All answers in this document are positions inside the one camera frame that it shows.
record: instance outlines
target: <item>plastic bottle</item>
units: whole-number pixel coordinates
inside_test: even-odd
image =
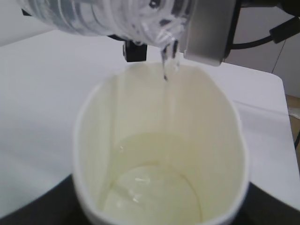
[[[194,0],[17,0],[59,30],[85,36],[116,34],[160,47],[184,31]]]

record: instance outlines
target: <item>table surface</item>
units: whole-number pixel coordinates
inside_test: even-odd
[[[159,61],[149,47],[148,61]],[[300,210],[300,178],[282,81],[265,72],[197,65],[234,102],[251,181]],[[90,90],[124,68],[122,43],[51,31],[0,48],[0,217],[72,171],[72,129]]]

